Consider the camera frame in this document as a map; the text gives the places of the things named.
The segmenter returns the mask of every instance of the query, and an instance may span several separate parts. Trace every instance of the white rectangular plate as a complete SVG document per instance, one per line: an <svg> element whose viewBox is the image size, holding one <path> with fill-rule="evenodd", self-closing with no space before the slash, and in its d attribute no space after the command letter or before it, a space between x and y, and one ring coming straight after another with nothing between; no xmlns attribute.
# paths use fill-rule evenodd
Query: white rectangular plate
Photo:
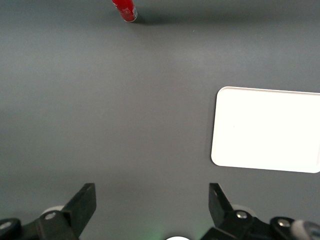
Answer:
<svg viewBox="0 0 320 240"><path fill-rule="evenodd" d="M222 88L211 158L226 167L319 172L320 93Z"/></svg>

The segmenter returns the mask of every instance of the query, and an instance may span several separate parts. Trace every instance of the gray table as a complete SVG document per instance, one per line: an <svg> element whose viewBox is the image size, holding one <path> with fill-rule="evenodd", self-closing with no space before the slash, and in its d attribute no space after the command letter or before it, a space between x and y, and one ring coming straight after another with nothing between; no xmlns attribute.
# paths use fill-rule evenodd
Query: gray table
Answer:
<svg viewBox="0 0 320 240"><path fill-rule="evenodd" d="M224 86L320 92L319 1L0 3L0 218L95 182L81 239L199 239L210 182L263 221L320 223L319 174L212 163Z"/></svg>

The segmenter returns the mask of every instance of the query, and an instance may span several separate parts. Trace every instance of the bolt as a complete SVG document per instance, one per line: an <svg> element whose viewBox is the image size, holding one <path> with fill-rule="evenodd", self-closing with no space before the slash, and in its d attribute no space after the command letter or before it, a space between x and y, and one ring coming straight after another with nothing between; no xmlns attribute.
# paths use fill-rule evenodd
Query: bolt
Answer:
<svg viewBox="0 0 320 240"><path fill-rule="evenodd" d="M246 219L248 217L247 213L244 212L244 211L238 211L236 213L236 216L239 218L239 219Z"/></svg>
<svg viewBox="0 0 320 240"><path fill-rule="evenodd" d="M11 224L12 224L12 223L11 223L10 221L7 221L7 222L1 224L1 225L0 225L0 230L3 230L3 229L6 229L6 228L10 227Z"/></svg>
<svg viewBox="0 0 320 240"><path fill-rule="evenodd" d="M279 220L278 220L278 224L279 224L281 227L284 227L284 228L290 227L290 222L289 222L288 220L285 220L285 219L279 219Z"/></svg>
<svg viewBox="0 0 320 240"><path fill-rule="evenodd" d="M50 219L53 219L55 216L56 216L56 213L52 212L52 213L49 213L49 214L45 215L44 219L45 220L50 220Z"/></svg>

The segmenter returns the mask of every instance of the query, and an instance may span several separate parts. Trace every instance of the red bottle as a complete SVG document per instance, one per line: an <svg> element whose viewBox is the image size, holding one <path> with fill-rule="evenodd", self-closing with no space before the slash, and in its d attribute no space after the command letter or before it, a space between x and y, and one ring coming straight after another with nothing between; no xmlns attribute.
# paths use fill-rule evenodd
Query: red bottle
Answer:
<svg viewBox="0 0 320 240"><path fill-rule="evenodd" d="M138 13L132 0L112 0L112 2L126 22L131 23L136 20Z"/></svg>

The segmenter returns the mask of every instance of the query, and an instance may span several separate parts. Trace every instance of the white plate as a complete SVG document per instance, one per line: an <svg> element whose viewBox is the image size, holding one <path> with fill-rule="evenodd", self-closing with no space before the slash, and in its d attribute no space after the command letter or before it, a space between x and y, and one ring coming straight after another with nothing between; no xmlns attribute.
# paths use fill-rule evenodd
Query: white plate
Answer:
<svg viewBox="0 0 320 240"><path fill-rule="evenodd" d="M320 93L222 88L211 158L226 167L319 172Z"/></svg>

